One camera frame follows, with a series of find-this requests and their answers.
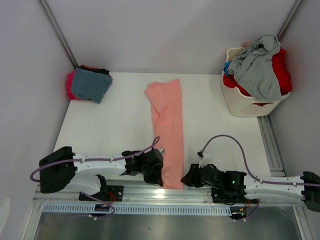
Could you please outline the pink t shirt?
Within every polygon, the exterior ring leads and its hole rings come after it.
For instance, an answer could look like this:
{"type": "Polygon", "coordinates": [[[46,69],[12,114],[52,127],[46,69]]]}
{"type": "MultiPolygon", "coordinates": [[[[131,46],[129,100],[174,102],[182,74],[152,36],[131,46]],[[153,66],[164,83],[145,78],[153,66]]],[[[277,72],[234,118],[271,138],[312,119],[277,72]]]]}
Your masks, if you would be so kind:
{"type": "Polygon", "coordinates": [[[163,148],[163,187],[183,189],[184,175],[184,130],[182,90],[179,79],[169,82],[152,82],[144,91],[150,101],[153,132],[160,137],[156,144],[163,148]]]}

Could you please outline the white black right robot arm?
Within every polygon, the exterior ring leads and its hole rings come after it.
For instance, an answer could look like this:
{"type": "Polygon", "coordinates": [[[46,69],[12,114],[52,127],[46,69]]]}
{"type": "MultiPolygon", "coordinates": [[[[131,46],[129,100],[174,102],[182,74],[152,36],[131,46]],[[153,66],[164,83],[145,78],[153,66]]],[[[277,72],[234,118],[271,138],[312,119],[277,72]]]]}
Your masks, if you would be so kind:
{"type": "Polygon", "coordinates": [[[263,178],[242,171],[221,171],[213,164],[192,164],[181,182],[188,187],[210,187],[214,203],[304,203],[308,210],[320,211],[320,177],[310,171],[302,176],[263,178]]]}

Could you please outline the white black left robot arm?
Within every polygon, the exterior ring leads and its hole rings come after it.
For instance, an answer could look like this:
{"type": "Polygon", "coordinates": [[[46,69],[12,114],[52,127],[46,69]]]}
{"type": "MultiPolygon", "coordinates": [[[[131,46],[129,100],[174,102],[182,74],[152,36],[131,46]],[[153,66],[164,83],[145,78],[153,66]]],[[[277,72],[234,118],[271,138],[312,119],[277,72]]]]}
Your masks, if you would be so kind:
{"type": "Polygon", "coordinates": [[[39,161],[42,194],[62,190],[86,193],[101,201],[108,195],[107,177],[142,175],[148,184],[163,185],[165,150],[150,147],[145,151],[124,151],[110,157],[89,156],[64,146],[39,161]]]}

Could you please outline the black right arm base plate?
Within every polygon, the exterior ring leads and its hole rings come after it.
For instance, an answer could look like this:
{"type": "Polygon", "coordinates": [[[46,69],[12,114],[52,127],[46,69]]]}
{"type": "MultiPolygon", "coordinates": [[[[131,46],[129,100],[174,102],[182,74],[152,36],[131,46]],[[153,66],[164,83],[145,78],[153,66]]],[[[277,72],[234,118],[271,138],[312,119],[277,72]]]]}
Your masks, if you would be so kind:
{"type": "Polygon", "coordinates": [[[220,189],[211,188],[211,198],[215,204],[233,206],[235,204],[247,204],[248,200],[240,193],[225,193],[220,189]]]}

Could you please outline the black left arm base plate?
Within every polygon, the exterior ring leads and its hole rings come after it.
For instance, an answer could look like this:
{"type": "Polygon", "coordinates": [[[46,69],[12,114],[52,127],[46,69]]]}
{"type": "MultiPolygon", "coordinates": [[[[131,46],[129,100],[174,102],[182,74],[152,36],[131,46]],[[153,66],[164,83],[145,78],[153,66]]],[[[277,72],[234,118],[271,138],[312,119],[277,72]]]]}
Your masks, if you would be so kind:
{"type": "Polygon", "coordinates": [[[90,195],[91,197],[104,202],[122,202],[124,187],[122,185],[107,185],[90,195]]]}

